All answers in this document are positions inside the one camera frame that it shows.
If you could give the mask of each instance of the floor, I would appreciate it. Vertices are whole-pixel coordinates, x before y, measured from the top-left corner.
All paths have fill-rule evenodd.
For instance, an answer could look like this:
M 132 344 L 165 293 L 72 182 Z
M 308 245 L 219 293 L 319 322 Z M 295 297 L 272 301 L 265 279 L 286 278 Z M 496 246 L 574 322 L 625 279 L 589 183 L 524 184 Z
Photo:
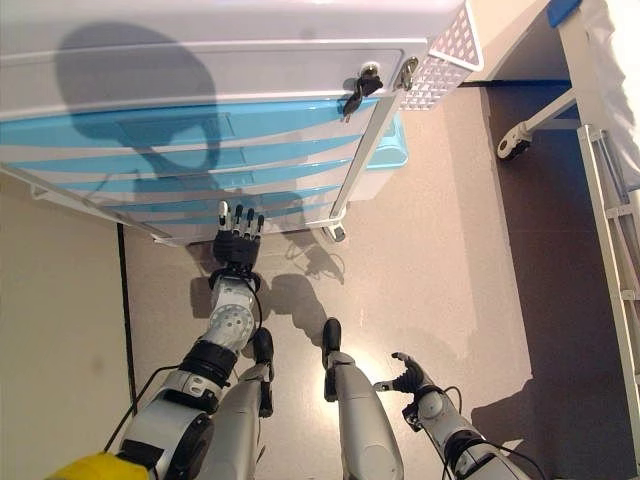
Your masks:
M 489 88 L 494 143 L 565 90 Z M 533 378 L 513 397 L 475 409 L 473 422 L 500 441 L 535 442 L 559 478 L 631 478 L 620 357 L 577 137 L 537 132 L 531 148 L 498 174 Z M 502 421 L 520 418 L 525 398 L 533 421 Z
M 411 354 L 442 386 L 460 386 L 463 414 L 487 437 L 545 457 L 541 463 L 549 474 L 602 478 L 603 469 L 629 471 L 620 461 L 632 456 L 626 456 L 628 431 L 619 423 L 624 394 L 616 390 L 621 380 L 615 372 L 615 338 L 607 330 L 610 312 L 593 220 L 584 207 L 588 199 L 578 188 L 568 198 L 576 205 L 559 208 L 551 196 L 557 183 L 544 186 L 557 173 L 540 173 L 543 168 L 532 159 L 513 167 L 498 167 L 494 160 L 489 132 L 502 134 L 504 123 L 513 121 L 509 115 L 521 113 L 515 105 L 523 98 L 501 100 L 491 91 L 465 88 L 433 111 L 405 112 L 409 163 L 374 200 L 351 204 L 343 243 L 332 244 L 315 231 L 265 238 L 255 270 L 265 279 L 260 298 L 265 326 L 274 337 L 276 379 L 275 412 L 262 422 L 266 451 L 258 480 L 341 476 L 337 406 L 322 395 L 318 340 L 327 316 L 341 320 L 343 350 L 372 381 L 402 371 L 389 357 L 392 352 Z M 528 108 L 535 109 L 531 103 Z M 549 162 L 543 165 L 554 167 Z M 527 165 L 533 177 L 528 171 L 518 174 Z M 562 164 L 560 171 L 565 180 L 580 173 L 575 165 Z M 531 178 L 535 181 L 527 190 L 521 184 Z M 540 199 L 545 196 L 547 203 Z M 545 222 L 556 216 L 568 223 L 553 227 L 558 240 L 553 243 L 554 234 L 547 231 L 553 228 Z M 206 246 L 169 248 L 135 230 L 125 235 L 140 387 L 155 368 L 180 361 L 205 329 L 206 277 L 215 265 Z M 568 346 L 558 342 L 567 338 Z M 596 368 L 577 372 L 585 352 Z M 606 361 L 600 362 L 601 356 Z M 242 359 L 238 371 L 249 364 Z M 572 389 L 574 375 L 577 390 Z M 598 395 L 602 389 L 594 383 L 603 382 L 606 395 Z M 550 385 L 553 395 L 546 399 Z M 583 398 L 583 408 L 574 412 Z M 405 477 L 440 478 L 434 449 L 402 419 L 408 400 L 382 395 Z M 606 414 L 614 420 L 611 427 L 600 420 L 603 402 L 617 408 Z M 566 435 L 574 425 L 580 428 Z M 605 449 L 606 458 L 596 455 L 603 437 L 589 436 L 589 427 L 616 439 Z M 586 440 L 575 445 L 578 432 Z M 612 452 L 616 445 L 622 446 L 618 453 Z M 576 473 L 585 470 L 585 475 Z
M 5 174 L 0 223 L 0 479 L 42 479 L 101 450 L 130 402 L 118 239 Z

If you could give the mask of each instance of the white wall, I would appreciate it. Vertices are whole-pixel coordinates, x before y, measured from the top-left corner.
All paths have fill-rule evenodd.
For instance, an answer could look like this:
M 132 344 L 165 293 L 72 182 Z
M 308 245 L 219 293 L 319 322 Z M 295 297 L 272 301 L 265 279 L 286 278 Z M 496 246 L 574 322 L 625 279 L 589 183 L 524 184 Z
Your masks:
M 560 37 L 548 22 L 548 0 L 470 0 L 485 60 L 467 81 L 568 79 Z
M 128 406 L 116 227 L 0 186 L 0 478 L 41 479 Z

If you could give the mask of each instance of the white sheet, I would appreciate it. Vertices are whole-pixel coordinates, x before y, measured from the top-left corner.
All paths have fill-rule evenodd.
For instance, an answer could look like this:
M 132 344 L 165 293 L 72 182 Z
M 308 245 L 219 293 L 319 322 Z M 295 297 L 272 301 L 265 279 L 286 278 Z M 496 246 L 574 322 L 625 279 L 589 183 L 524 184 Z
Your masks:
M 640 188 L 640 1 L 583 0 L 580 6 L 627 188 Z

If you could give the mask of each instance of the perforated basket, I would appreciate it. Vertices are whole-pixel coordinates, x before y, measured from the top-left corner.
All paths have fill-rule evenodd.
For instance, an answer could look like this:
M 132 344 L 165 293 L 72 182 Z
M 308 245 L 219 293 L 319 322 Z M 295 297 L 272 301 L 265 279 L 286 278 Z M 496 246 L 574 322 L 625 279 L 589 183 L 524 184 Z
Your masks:
M 429 110 L 460 85 L 471 72 L 483 67 L 469 2 L 429 50 L 416 73 L 413 87 L 405 97 L 403 110 Z

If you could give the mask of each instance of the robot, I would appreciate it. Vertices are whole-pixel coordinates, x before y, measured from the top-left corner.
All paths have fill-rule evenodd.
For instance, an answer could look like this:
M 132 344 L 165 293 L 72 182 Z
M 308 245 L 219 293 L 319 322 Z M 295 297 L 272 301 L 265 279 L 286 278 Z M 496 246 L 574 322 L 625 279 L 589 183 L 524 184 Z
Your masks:
M 50 480 L 254 478 L 258 422 L 273 412 L 273 342 L 262 326 L 260 278 L 253 272 L 263 225 L 264 217 L 256 219 L 253 209 L 243 217 L 241 205 L 232 214 L 226 202 L 220 203 L 213 254 L 225 267 L 209 279 L 209 328 L 133 417 L 116 455 L 108 453 L 114 433 L 104 452 L 72 463 Z M 260 311 L 258 322 L 252 314 L 254 303 Z M 340 350 L 340 343 L 340 322 L 330 318 L 322 338 L 324 397 L 338 402 L 345 479 L 404 478 L 402 457 L 378 398 L 378 392 L 388 391 L 413 395 L 403 410 L 405 420 L 415 431 L 424 430 L 445 469 L 457 479 L 529 479 L 460 415 L 411 357 L 394 353 L 404 362 L 405 373 L 372 385 L 355 360 Z M 238 354 L 247 344 L 253 347 L 255 364 L 223 397 Z

